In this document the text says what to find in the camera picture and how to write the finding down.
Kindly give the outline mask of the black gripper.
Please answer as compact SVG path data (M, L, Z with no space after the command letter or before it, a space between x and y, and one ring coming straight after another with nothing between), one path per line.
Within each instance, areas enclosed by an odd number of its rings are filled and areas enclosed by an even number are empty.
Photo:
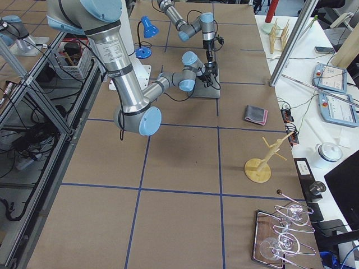
M207 73L206 68L199 68L197 72L197 77L199 80L203 80L204 87L212 86L212 81L210 79L210 74Z
M212 50L213 50L213 41L212 40L203 40L202 41L203 44L203 48L206 50L206 58L208 61L208 65L212 65L213 64L213 55L212 55Z

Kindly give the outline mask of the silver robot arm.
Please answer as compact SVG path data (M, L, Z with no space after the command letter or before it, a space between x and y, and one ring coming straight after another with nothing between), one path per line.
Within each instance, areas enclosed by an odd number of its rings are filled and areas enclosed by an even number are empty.
M162 114L152 102L172 86L190 92L196 79L205 77L206 66L188 51L182 56L181 72L161 73L142 89L120 34L121 1L48 1L47 7L50 27L85 35L91 41L94 55L118 92L120 105L114 120L123 131L153 135L160 127Z
M211 12L202 13L194 22L187 22L174 7L172 1L161 0L157 4L162 12L175 25L179 38L186 42L197 33L202 34L203 48L206 50L206 58L209 67L214 67L212 50L214 48L215 25Z

